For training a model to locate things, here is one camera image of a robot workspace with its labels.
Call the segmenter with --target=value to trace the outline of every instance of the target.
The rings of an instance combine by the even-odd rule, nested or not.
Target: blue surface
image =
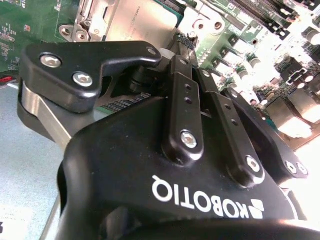
[[[58,145],[22,124],[17,96],[14,88],[0,89],[0,205],[32,209],[25,240],[38,240],[58,195],[57,172],[63,153]],[[96,119],[105,116],[95,113]],[[47,239],[54,235],[55,230],[50,230]]]

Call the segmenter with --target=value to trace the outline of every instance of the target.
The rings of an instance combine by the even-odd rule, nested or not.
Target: motherboard
[[[221,91],[235,89],[296,149],[320,134],[319,4],[0,0],[0,73],[18,71],[20,52],[32,43],[147,41],[206,69]],[[117,112],[148,97],[100,110]]]

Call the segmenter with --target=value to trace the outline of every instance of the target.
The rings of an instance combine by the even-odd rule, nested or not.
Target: robotiq logo
[[[220,217],[228,217],[231,219],[249,219],[250,215],[254,219],[263,219],[264,203],[258,199],[252,199],[252,206],[247,206],[239,202],[234,202],[230,199],[221,199],[219,196],[211,196],[211,198],[203,191],[196,191],[193,195],[193,204],[190,200],[189,188],[184,187],[184,200],[180,200],[180,187],[178,184],[174,184],[173,188],[165,180],[160,179],[156,175],[152,177],[155,182],[152,185],[152,192],[156,199],[160,202],[167,203],[174,199],[174,204],[181,206],[183,208],[195,210],[196,208],[203,212],[209,213],[213,211],[216,215]],[[159,193],[159,187],[163,186],[166,188],[167,192],[162,195]]]

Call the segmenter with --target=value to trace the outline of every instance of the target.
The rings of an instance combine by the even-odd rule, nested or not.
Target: red wire
[[[0,83],[6,83],[12,81],[14,78],[12,76],[6,76],[4,78],[0,78]]]

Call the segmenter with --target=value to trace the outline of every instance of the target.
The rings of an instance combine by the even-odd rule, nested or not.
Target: table surface
[[[17,96],[12,87],[0,89],[0,239],[38,240],[58,195],[63,152],[23,125]],[[105,113],[95,112],[96,120],[104,117]],[[59,214],[47,240],[54,239],[58,220]]]

